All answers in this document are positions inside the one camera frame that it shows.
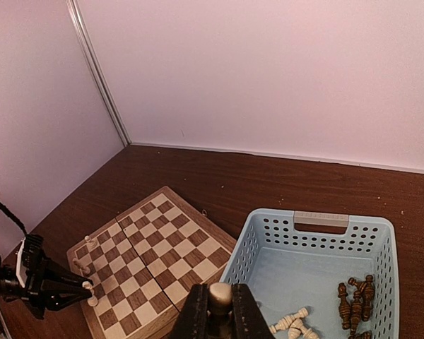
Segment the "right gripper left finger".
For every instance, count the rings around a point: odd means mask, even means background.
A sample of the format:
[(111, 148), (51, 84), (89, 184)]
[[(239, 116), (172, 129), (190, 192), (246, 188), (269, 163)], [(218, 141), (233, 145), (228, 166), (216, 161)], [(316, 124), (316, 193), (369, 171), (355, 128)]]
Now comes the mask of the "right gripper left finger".
[(169, 339), (204, 339), (208, 337), (208, 285), (192, 286), (175, 321)]

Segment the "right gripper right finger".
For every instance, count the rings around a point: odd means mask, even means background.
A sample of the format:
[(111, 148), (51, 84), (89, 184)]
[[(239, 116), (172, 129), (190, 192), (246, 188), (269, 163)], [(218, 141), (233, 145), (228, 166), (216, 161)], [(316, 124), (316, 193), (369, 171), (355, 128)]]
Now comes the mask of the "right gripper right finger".
[(274, 339), (246, 284), (231, 285), (234, 334), (237, 339)]

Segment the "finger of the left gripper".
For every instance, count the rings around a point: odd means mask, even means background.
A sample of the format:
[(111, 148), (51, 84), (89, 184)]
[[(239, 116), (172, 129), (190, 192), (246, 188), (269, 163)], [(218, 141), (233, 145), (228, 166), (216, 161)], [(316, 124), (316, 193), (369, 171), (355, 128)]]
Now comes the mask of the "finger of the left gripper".
[(91, 290), (83, 286), (86, 282), (91, 283), (91, 280), (72, 273), (52, 259), (42, 260), (39, 296), (47, 310), (59, 311), (91, 298)]

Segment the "dark brown pawn piece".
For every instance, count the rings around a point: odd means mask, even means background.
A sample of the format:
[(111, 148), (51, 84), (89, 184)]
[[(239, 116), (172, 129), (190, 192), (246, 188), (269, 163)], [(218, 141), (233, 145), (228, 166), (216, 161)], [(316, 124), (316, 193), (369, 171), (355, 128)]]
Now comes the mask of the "dark brown pawn piece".
[(232, 290), (224, 282), (215, 282), (208, 287), (208, 336), (232, 337)]

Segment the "white queen chess piece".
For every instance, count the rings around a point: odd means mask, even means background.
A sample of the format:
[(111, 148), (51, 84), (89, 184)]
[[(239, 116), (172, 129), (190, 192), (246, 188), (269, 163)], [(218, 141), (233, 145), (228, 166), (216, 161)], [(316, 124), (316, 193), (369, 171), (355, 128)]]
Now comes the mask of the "white queen chess piece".
[(87, 265), (82, 264), (77, 258), (73, 259), (73, 264), (80, 271), (81, 275), (89, 276), (91, 274), (91, 269)]

